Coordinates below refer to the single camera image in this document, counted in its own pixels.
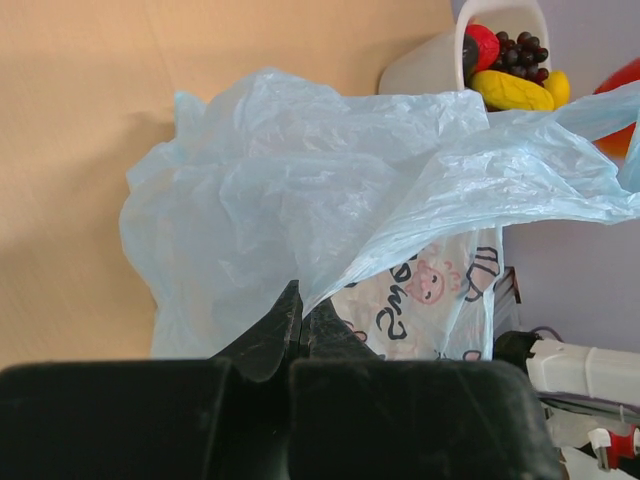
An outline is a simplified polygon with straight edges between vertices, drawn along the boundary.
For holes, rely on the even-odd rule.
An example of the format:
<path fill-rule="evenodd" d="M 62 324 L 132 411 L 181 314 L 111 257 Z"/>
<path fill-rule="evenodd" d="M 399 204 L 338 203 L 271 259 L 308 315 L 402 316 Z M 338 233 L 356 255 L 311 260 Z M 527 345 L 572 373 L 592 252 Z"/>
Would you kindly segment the yellow wrinkled fruit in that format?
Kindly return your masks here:
<path fill-rule="evenodd" d="M 552 111 L 551 94 L 534 82 L 508 73 L 485 70 L 475 74 L 470 86 L 485 104 L 499 110 Z"/>

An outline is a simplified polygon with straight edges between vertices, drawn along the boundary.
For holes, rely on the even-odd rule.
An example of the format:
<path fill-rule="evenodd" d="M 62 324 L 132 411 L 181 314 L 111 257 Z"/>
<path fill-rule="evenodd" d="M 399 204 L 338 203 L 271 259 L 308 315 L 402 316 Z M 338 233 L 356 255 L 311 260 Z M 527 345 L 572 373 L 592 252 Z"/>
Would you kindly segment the dark purple grape bunch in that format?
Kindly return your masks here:
<path fill-rule="evenodd" d="M 496 38 L 500 50 L 490 69 L 542 86 L 550 72 L 543 66 L 549 58 L 549 50 L 541 45 L 540 39 L 528 31 L 521 32 L 516 39 L 500 31 Z"/>

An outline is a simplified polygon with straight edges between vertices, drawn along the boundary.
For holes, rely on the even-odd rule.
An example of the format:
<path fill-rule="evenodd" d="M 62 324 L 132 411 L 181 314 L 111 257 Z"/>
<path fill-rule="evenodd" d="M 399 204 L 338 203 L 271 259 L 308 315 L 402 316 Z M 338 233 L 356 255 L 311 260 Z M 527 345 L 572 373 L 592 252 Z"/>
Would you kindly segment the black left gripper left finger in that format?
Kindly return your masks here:
<path fill-rule="evenodd" d="M 218 354 L 47 362 L 1 374 L 5 479 L 284 479 L 286 370 L 298 350 L 290 283 Z"/>

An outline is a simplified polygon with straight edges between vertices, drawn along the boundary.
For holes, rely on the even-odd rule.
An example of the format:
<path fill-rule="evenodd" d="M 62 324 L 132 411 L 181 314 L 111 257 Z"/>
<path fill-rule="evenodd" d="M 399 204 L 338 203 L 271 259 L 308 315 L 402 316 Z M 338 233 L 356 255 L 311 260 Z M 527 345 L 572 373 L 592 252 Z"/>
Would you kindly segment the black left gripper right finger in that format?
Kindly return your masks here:
<path fill-rule="evenodd" d="M 385 361 L 324 303 L 291 307 L 293 479 L 559 479 L 542 408 L 502 361 Z"/>

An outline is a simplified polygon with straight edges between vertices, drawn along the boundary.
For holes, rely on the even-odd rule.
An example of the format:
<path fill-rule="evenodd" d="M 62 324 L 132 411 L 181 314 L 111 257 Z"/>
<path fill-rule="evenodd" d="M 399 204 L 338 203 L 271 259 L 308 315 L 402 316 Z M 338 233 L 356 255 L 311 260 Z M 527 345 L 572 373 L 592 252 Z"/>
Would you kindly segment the light blue printed plastic bag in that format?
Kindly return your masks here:
<path fill-rule="evenodd" d="M 470 90 L 347 97 L 264 70 L 210 102 L 179 93 L 175 135 L 128 172 L 124 251 L 157 305 L 151 352 L 209 357 L 296 281 L 386 359 L 487 359 L 502 230 L 616 224 L 639 187 L 594 140 L 639 87 L 551 113 L 490 114 Z"/>

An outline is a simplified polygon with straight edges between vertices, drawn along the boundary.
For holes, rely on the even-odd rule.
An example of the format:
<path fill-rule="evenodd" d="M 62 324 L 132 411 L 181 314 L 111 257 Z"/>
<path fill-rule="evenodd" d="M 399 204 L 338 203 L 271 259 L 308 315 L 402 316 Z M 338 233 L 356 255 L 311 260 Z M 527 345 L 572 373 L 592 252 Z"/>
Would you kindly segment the red apple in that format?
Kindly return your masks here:
<path fill-rule="evenodd" d="M 489 69 L 500 54 L 500 42 L 496 34 L 480 24 L 468 25 L 462 46 L 464 77 Z"/>

